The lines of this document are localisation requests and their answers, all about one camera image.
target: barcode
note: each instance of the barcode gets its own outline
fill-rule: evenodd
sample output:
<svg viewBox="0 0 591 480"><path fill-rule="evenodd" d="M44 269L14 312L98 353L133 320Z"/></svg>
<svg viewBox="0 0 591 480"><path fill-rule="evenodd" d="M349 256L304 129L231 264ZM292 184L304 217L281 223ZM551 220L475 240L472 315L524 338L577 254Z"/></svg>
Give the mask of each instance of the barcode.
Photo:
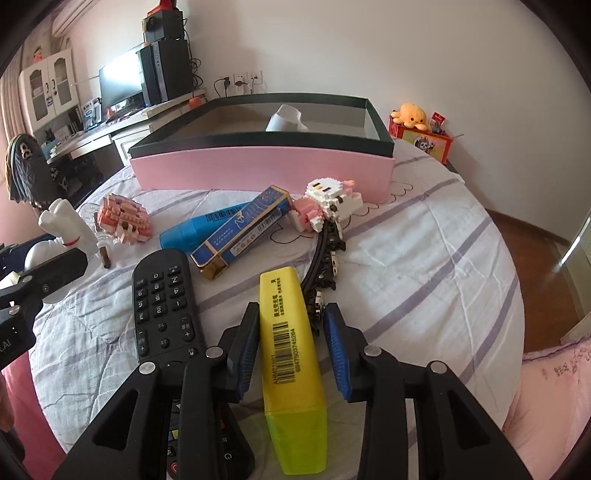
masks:
<svg viewBox="0 0 591 480"><path fill-rule="evenodd" d="M265 230L267 230L273 223L281 218L281 210L277 207L273 210L267 218L265 218L261 223L259 223L256 228L254 228L251 232L247 233L243 236L237 243L230 249L230 253L237 257L240 255L247 247L250 246L251 243L254 242L257 238L259 238Z"/></svg>
<svg viewBox="0 0 591 480"><path fill-rule="evenodd" d="M217 212L207 213L205 219L208 222L217 222L218 220L233 217L240 212L240 210L242 210L241 207L230 207L225 210L218 210Z"/></svg>
<svg viewBox="0 0 591 480"><path fill-rule="evenodd" d="M276 208L266 219L256 226L256 232L260 235L267 230L273 223L281 218L281 210Z"/></svg>
<svg viewBox="0 0 591 480"><path fill-rule="evenodd" d="M281 385L295 382L296 366L291 351L290 329L287 322L273 324L273 345L275 347L273 383Z"/></svg>

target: blue marker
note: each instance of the blue marker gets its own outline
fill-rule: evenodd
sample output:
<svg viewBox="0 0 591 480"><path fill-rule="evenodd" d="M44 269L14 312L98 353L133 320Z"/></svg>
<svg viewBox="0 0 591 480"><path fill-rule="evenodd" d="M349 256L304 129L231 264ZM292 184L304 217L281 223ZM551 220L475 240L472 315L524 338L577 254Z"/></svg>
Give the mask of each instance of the blue marker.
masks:
<svg viewBox="0 0 591 480"><path fill-rule="evenodd" d="M248 205L248 202L206 213L179 223L160 234L160 247L178 248L191 253L246 205Z"/></svg>

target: white cat figure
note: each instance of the white cat figure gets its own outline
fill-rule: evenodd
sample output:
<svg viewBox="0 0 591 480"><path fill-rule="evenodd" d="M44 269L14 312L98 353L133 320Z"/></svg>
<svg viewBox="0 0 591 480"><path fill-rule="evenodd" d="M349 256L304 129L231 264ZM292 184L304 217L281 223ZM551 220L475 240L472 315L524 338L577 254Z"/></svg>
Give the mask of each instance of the white cat figure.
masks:
<svg viewBox="0 0 591 480"><path fill-rule="evenodd" d="M89 261L99 251L95 234L67 200L57 199L53 202L49 210L44 211L39 217L39 226L56 239L35 244L25 259L25 270L36 267L70 248L82 250ZM57 303L63 300L69 291L68 286L60 288L44 298L43 302Z"/></svg>

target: yellow plush toy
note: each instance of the yellow plush toy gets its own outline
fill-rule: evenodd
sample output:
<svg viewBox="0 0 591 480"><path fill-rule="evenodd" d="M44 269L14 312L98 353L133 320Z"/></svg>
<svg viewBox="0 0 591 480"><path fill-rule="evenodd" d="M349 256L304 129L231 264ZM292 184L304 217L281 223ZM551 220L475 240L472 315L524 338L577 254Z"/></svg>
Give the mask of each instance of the yellow plush toy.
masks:
<svg viewBox="0 0 591 480"><path fill-rule="evenodd" d="M406 128L416 128L422 132L429 131L427 114L414 103L403 103L400 106L400 111L395 110L390 115L395 124L404 125Z"/></svg>

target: yellow highlighter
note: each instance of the yellow highlighter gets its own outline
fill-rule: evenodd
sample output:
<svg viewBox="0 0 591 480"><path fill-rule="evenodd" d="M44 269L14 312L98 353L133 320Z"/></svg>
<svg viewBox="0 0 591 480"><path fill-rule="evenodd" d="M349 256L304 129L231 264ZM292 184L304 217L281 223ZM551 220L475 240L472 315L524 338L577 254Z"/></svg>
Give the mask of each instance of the yellow highlighter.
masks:
<svg viewBox="0 0 591 480"><path fill-rule="evenodd" d="M261 275L265 417L286 475L326 469L328 426L320 367L295 269Z"/></svg>

